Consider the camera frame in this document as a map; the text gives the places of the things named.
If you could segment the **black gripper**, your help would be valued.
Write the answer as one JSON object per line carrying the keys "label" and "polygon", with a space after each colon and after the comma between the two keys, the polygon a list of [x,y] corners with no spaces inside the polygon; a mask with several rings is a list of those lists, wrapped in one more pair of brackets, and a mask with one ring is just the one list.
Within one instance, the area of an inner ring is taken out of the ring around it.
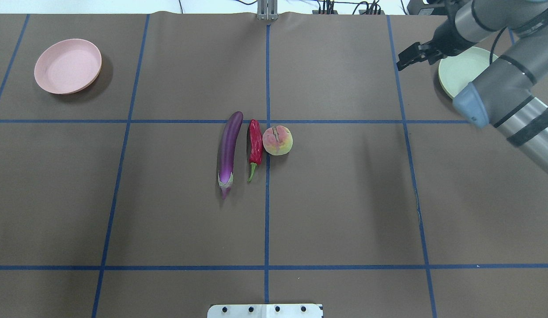
{"label": "black gripper", "polygon": [[398,54],[396,67],[398,71],[415,63],[428,61],[435,64],[447,57],[458,56],[476,42],[470,42],[456,29],[455,22],[448,19],[437,27],[429,42],[415,42]]}

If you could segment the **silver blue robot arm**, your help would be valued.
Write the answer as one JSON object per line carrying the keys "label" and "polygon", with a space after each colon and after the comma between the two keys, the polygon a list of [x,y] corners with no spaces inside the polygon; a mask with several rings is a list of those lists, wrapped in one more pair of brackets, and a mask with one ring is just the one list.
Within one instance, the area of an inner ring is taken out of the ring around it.
{"label": "silver blue robot arm", "polygon": [[531,93],[548,74],[548,0],[447,0],[447,20],[399,53],[397,70],[458,56],[506,28],[518,37],[453,98],[469,123],[492,125],[548,174],[548,105]]}

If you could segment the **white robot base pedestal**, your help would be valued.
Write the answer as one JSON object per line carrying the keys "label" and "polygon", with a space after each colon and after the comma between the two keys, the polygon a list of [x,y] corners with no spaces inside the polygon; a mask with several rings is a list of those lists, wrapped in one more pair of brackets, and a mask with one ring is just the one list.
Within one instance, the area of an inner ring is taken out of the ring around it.
{"label": "white robot base pedestal", "polygon": [[207,318],[324,318],[324,309],[314,303],[217,304]]}

